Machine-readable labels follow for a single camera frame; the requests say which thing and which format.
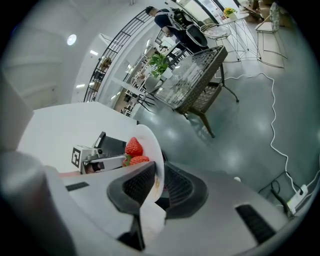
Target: black bag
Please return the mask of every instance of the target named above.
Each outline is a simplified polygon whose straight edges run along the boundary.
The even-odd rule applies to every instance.
[[[192,21],[191,17],[186,12],[184,12],[183,10],[181,10],[181,9],[173,9],[172,8],[172,11],[174,12],[174,21],[177,22],[184,29],[186,29],[189,25],[193,24],[193,21]]]

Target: green plant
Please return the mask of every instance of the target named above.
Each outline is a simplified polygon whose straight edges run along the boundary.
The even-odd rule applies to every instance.
[[[228,18],[230,14],[237,13],[238,11],[233,8],[225,8],[223,14]]]
[[[163,54],[154,54],[151,57],[151,61],[149,62],[151,66],[156,65],[155,70],[151,72],[151,74],[157,78],[158,76],[161,76],[166,69],[169,67],[168,60],[166,59],[166,56]]]

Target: ceiling light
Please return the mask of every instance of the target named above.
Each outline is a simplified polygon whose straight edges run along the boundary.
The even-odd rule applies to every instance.
[[[68,40],[66,41],[66,43],[68,44],[68,46],[72,46],[77,40],[77,36],[75,34],[72,34],[68,37]]]
[[[94,51],[94,50],[91,50],[90,53],[93,54],[93,55],[96,55],[96,56],[98,55],[98,53],[96,51]]]

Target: black vent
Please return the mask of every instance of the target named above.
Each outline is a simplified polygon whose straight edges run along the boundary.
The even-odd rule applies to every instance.
[[[87,186],[89,186],[88,183],[80,182],[80,183],[76,183],[76,184],[71,184],[71,185],[65,186],[65,188],[66,188],[66,190],[68,190],[70,192],[70,191],[73,191],[73,190],[82,189],[82,188],[87,187]]]
[[[259,244],[267,241],[275,234],[275,231],[251,205],[241,205],[235,208],[235,210],[243,219],[244,223]]]

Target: round white table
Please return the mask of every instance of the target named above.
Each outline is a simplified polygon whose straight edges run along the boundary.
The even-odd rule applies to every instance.
[[[235,36],[232,33],[231,33],[231,35],[232,35],[232,39],[235,39],[237,42],[237,44],[235,44],[235,42],[233,41],[234,48],[236,48],[235,52],[236,52],[236,56],[237,56],[238,61],[241,61],[242,59],[255,59],[255,58],[261,59],[258,44],[256,43],[256,40],[255,40],[254,36],[252,35],[247,23],[244,22],[244,19],[247,18],[248,16],[249,16],[249,13],[236,14],[236,18],[227,18],[227,19],[223,20],[221,23],[221,25],[227,25],[230,28],[230,30],[232,28],[235,31]],[[237,27],[240,28],[240,32],[244,32],[245,40],[244,40],[244,38],[241,37],[241,35],[237,31]],[[254,49],[249,47],[248,39],[251,41]],[[253,53],[255,57],[244,56],[247,52]]]

